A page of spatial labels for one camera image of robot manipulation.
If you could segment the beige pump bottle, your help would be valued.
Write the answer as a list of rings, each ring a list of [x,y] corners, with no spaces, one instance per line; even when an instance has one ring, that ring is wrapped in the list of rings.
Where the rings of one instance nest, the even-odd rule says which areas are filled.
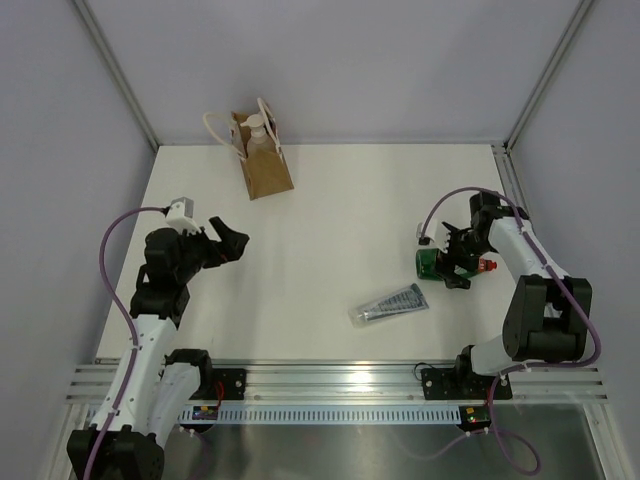
[[[261,114],[250,115],[241,126],[250,130],[250,138],[246,146],[248,156],[257,152],[277,152],[275,141],[269,135],[264,117]]]

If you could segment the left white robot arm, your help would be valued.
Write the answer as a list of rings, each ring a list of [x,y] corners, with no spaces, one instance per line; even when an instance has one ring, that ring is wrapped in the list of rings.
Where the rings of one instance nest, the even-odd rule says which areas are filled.
[[[124,317],[131,346],[89,426],[71,433],[67,454],[79,479],[159,479],[165,445],[186,402],[215,393],[209,353],[170,348],[201,270],[239,260],[250,240],[220,218],[218,237],[171,220],[145,238],[144,264]]]

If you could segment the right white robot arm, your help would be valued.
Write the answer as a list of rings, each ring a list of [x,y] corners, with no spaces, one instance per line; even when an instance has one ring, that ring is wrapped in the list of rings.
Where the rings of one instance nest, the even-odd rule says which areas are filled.
[[[508,399],[508,376],[528,367],[576,368],[593,363],[601,343],[589,318],[592,287],[554,262],[536,238],[528,214],[504,195],[481,187],[468,193],[470,224],[457,228],[428,214],[418,239],[436,251],[434,273],[449,289],[468,290],[461,275],[488,253],[501,257],[515,282],[501,332],[469,345],[450,368],[420,371],[428,400]]]

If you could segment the green dish soap bottle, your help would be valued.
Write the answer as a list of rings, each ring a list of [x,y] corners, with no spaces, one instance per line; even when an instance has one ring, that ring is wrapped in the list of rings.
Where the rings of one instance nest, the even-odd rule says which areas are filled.
[[[438,253],[439,251],[436,249],[419,249],[416,251],[415,265],[416,274],[419,279],[441,281],[435,269]],[[454,272],[465,279],[470,279],[476,275],[496,270],[497,268],[497,262],[480,257],[474,270],[466,270],[463,267],[456,266]]]

